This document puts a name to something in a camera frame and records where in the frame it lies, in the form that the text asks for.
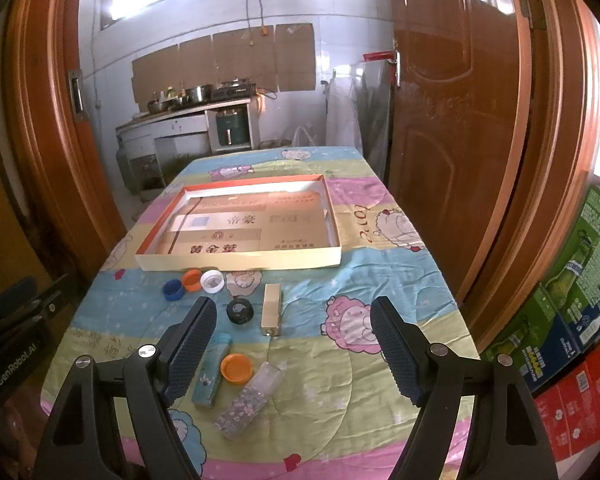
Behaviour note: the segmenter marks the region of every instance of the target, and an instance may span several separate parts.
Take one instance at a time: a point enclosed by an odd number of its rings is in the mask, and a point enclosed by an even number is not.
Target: metal bolt
[[[431,350],[433,355],[437,355],[439,357],[445,356],[449,353],[449,348],[442,343],[433,343],[433,345],[429,347],[429,350]]]
[[[498,362],[502,366],[511,366],[513,364],[513,359],[510,355],[506,354],[498,354]]]
[[[153,345],[144,345],[141,346],[138,350],[138,354],[140,354],[140,357],[151,357],[153,354],[155,354],[155,346]]]
[[[91,363],[91,357],[88,355],[81,355],[75,360],[75,365],[78,368],[84,368]]]

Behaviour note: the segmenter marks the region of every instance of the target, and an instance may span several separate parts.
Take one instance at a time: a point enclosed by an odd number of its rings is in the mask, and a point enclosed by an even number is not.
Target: green beer carton
[[[579,354],[570,330],[556,314],[542,285],[536,286],[509,324],[481,357],[510,355],[531,391],[538,389]]]
[[[600,335],[600,189],[591,186],[576,225],[544,280],[581,350]]]

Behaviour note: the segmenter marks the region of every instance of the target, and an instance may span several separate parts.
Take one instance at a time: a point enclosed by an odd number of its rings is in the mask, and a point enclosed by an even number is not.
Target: open shallow box
[[[185,186],[136,251],[142,270],[314,269],[341,256],[320,174]]]

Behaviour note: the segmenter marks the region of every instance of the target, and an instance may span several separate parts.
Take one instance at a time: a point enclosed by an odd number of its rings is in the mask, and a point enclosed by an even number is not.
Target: tablecloth
[[[284,380],[263,411],[236,440],[213,421],[240,392],[220,384],[213,408],[197,408],[187,394],[170,409],[185,449],[205,479],[284,477],[384,480],[393,468],[418,410],[401,397],[369,323],[369,304],[388,296],[407,322],[431,341],[477,358],[474,343],[431,254],[408,218],[353,148],[320,147],[235,153],[193,161],[156,198],[120,241],[94,279],[64,334],[42,391],[49,411],[68,369],[81,354],[97,361],[121,358],[155,343],[180,322],[199,293],[168,303],[161,286],[181,272],[144,272],[134,253],[153,222],[185,184],[218,180],[323,174],[342,242],[338,267],[243,270],[225,273],[211,295],[216,330],[233,337],[231,352],[254,368],[265,360]],[[282,335],[260,333],[264,285],[282,284]],[[253,304],[254,320],[234,325],[225,308],[235,296]],[[463,399],[445,468],[459,466],[472,410]],[[116,400],[128,457],[141,461],[125,401]]]

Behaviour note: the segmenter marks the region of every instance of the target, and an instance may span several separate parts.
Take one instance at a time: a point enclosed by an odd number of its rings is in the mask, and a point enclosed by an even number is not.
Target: red heart print
[[[298,464],[301,460],[302,458],[300,457],[300,455],[298,455],[298,453],[293,453],[289,455],[284,459],[285,469],[288,472],[293,471],[296,467],[298,467]]]

